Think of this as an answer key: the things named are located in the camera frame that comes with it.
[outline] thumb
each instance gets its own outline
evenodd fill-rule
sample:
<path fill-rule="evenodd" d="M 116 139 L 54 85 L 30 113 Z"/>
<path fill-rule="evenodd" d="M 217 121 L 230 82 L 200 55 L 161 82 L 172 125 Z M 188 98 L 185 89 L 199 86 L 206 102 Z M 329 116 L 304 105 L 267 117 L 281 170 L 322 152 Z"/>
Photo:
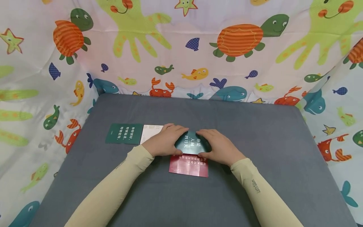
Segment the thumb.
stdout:
<path fill-rule="evenodd" d="M 201 158 L 210 159 L 211 154 L 210 154 L 210 152 L 208 152 L 208 153 L 207 152 L 201 152 L 201 153 L 198 154 L 198 156 L 201 157 Z"/>

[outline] cartoon starfish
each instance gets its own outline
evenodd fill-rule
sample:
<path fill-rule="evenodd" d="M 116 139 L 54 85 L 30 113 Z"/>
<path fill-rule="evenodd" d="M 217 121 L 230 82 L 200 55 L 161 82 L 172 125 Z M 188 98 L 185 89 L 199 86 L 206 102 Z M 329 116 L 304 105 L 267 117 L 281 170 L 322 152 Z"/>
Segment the cartoon starfish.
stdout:
<path fill-rule="evenodd" d="M 183 14 L 186 16 L 189 9 L 198 9 L 198 7 L 194 4 L 194 0 L 179 0 L 174 9 L 183 9 Z"/>
<path fill-rule="evenodd" d="M 299 69 L 309 56 L 315 44 L 320 45 L 318 65 L 323 65 L 328 57 L 329 49 L 337 41 L 340 43 L 342 55 L 350 50 L 351 35 L 363 30 L 363 21 L 354 22 L 363 10 L 361 0 L 313 0 L 310 6 L 311 28 L 301 40 L 286 48 L 277 58 L 281 63 L 298 49 L 305 50 L 297 58 L 294 69 Z"/>
<path fill-rule="evenodd" d="M 146 17 L 143 16 L 140 0 L 97 0 L 97 3 L 118 25 L 119 32 L 113 47 L 116 57 L 122 56 L 123 45 L 128 40 L 134 59 L 141 62 L 135 38 L 140 41 L 151 56 L 157 57 L 158 55 L 147 41 L 146 35 L 151 35 L 165 48 L 171 49 L 171 45 L 156 29 L 158 23 L 170 23 L 171 17 L 168 15 L 154 13 Z"/>
<path fill-rule="evenodd" d="M 0 34 L 0 38 L 2 38 L 4 42 L 8 44 L 8 50 L 7 50 L 8 54 L 13 53 L 14 50 L 23 53 L 21 51 L 19 44 L 21 44 L 24 41 L 24 39 L 21 37 L 16 37 L 14 33 L 10 30 L 10 28 L 6 29 L 6 31 L 3 34 Z"/>

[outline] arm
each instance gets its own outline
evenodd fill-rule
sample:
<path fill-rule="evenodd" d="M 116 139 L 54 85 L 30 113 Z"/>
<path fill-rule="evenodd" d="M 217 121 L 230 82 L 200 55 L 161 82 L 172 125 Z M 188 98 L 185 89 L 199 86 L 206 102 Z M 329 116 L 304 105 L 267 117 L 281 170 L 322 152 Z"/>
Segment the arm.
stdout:
<path fill-rule="evenodd" d="M 155 156 L 182 155 L 174 144 L 188 128 L 166 124 L 161 132 L 134 147 L 121 164 L 81 202 L 64 227 L 105 227 L 116 213 L 135 179 Z"/>
<path fill-rule="evenodd" d="M 285 202 L 261 176 L 250 159 L 215 129 L 202 129 L 197 134 L 212 146 L 209 153 L 198 156 L 228 165 L 246 190 L 261 227 L 303 227 Z"/>

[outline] cartoon turtle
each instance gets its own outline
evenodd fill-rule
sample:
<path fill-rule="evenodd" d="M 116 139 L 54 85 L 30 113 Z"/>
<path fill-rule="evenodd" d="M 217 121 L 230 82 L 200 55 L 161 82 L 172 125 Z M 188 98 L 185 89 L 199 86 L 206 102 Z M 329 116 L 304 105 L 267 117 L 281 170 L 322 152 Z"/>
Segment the cartoon turtle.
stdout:
<path fill-rule="evenodd" d="M 76 51 L 83 49 L 87 51 L 85 44 L 91 45 L 91 40 L 84 37 L 82 32 L 93 28 L 91 16 L 82 9 L 73 9 L 70 13 L 70 20 L 57 20 L 57 27 L 53 31 L 53 40 L 61 53 L 59 60 L 66 57 L 69 65 L 74 63 L 73 55 L 77 58 Z"/>
<path fill-rule="evenodd" d="M 358 64 L 363 69 L 363 38 L 353 47 L 348 56 L 343 60 L 343 64 L 352 62 L 349 69 L 354 69 Z"/>
<path fill-rule="evenodd" d="M 253 54 L 252 49 L 263 50 L 265 44 L 262 37 L 278 37 L 289 22 L 289 16 L 277 14 L 268 18 L 261 27 L 253 24 L 238 24 L 229 26 L 219 33 L 217 43 L 210 42 L 216 57 L 227 55 L 226 61 L 233 62 L 236 57 L 244 55 L 246 58 Z"/>

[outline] dark green card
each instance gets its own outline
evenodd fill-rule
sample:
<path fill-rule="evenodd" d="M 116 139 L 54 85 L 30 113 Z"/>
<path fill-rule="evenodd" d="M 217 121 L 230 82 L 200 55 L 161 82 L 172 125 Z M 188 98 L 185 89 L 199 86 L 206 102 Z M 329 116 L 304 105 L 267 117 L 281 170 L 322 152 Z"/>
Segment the dark green card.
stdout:
<path fill-rule="evenodd" d="M 106 137 L 106 143 L 140 144 L 142 124 L 113 123 Z"/>
<path fill-rule="evenodd" d="M 194 131 L 187 131 L 175 142 L 175 147 L 183 154 L 199 154 L 200 152 L 210 152 L 212 150 L 208 140 Z"/>

